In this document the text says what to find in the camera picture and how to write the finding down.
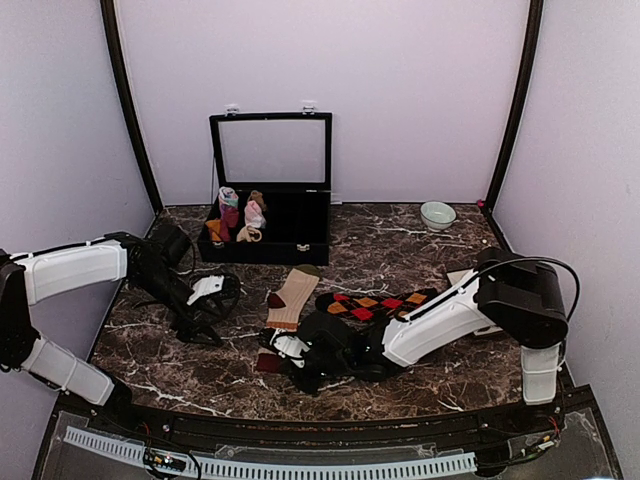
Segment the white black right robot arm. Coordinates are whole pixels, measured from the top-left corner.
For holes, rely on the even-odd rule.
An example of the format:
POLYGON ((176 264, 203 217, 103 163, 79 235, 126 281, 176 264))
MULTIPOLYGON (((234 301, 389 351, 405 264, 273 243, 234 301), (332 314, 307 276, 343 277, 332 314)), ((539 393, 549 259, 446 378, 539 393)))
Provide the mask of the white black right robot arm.
POLYGON ((510 424, 530 434, 549 416, 574 313, 564 307, 558 268, 575 272, 560 260, 487 248, 475 268, 441 295, 368 329, 356 331, 327 314, 312 314, 298 329, 302 351, 290 378, 309 394, 329 378, 380 382, 464 336, 498 327, 520 346, 524 401, 511 410, 510 424))

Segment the striped beige maroon sock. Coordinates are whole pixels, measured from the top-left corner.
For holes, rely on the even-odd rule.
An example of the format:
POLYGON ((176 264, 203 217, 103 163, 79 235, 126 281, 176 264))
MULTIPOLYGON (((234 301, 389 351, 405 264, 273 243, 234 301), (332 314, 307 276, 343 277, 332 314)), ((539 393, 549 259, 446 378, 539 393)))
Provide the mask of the striped beige maroon sock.
POLYGON ((284 359, 268 349, 275 333, 295 333, 300 314, 321 278, 320 270, 309 264, 295 266, 283 286, 271 292, 267 298, 268 316, 266 328, 260 333, 264 341, 258 353, 256 370, 277 373, 284 359))

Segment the black argyle orange red sock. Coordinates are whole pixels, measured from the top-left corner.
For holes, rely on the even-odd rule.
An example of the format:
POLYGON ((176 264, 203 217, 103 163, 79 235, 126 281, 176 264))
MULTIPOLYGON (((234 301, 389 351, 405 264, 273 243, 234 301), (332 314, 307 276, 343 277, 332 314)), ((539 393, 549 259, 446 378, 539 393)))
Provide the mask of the black argyle orange red sock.
POLYGON ((367 323, 392 317, 395 313, 411 312, 433 300, 437 295, 438 291, 434 288, 392 296, 329 292, 316 298, 315 307, 323 313, 343 320, 367 323))

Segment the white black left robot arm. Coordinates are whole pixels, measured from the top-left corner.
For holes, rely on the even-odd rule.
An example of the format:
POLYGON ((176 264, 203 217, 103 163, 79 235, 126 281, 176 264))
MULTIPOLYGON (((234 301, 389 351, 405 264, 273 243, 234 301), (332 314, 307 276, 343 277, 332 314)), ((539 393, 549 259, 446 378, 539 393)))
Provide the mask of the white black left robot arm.
POLYGON ((238 303, 240 281, 218 273, 185 283, 176 269, 195 246, 179 227, 164 225, 143 239, 127 232, 32 253, 1 255, 1 369, 25 371, 62 392, 103 407, 101 417, 120 436, 141 427, 120 380, 43 336, 30 308, 49 297, 86 286, 126 280, 174 315, 171 328, 187 344, 217 347, 217 323, 238 303))

